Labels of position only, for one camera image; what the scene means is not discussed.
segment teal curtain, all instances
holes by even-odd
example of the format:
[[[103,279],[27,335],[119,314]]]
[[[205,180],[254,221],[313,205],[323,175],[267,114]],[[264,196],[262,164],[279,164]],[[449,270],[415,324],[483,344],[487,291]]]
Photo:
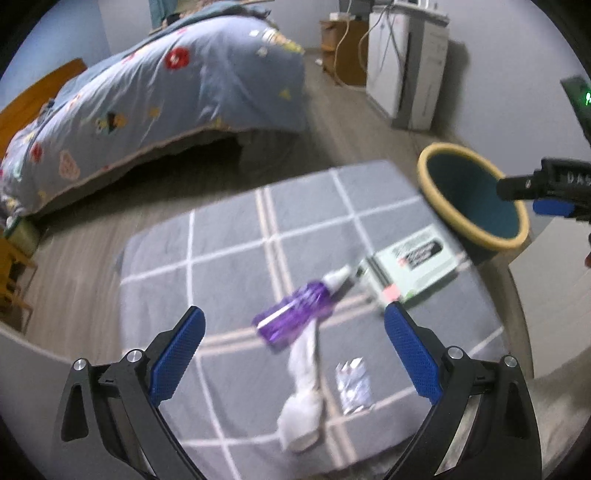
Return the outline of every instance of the teal curtain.
[[[162,20],[174,13],[178,0],[148,0],[150,2],[150,16],[152,28],[162,25]]]

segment silver screw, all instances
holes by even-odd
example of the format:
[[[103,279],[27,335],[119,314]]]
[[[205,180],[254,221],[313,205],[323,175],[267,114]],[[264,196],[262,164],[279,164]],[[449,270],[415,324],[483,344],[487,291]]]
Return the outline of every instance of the silver screw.
[[[464,356],[464,352],[462,352],[462,349],[458,348],[457,346],[450,347],[447,351],[447,354],[456,360],[459,360]]]
[[[127,360],[133,364],[140,358],[142,358],[142,352],[140,350],[132,350],[127,354]]]
[[[515,357],[508,355],[505,357],[505,365],[514,368],[517,366],[517,360],[515,359]]]
[[[86,366],[86,360],[79,358],[74,362],[74,370],[82,370]]]

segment silver foil packet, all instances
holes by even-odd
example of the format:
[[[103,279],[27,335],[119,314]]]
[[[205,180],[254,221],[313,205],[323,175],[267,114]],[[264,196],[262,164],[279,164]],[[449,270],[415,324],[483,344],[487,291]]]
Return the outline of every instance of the silver foil packet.
[[[344,415],[368,410],[374,406],[369,386],[369,374],[363,358],[338,364],[336,386],[340,394],[340,406]]]

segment blue floral bedspread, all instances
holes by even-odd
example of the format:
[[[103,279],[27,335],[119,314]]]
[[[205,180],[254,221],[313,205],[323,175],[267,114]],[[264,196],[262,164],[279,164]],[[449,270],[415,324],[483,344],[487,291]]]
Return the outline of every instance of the blue floral bedspread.
[[[302,48],[268,12],[213,7],[69,81],[13,137],[0,170],[11,214],[200,131],[303,130]]]

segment bed headboard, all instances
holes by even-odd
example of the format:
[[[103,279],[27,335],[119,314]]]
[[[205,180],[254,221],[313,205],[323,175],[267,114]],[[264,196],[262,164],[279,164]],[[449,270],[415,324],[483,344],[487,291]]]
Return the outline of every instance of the bed headboard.
[[[68,80],[85,70],[82,59],[69,61],[31,85],[0,112],[0,158],[4,157],[14,134],[35,120],[41,107],[55,98]]]

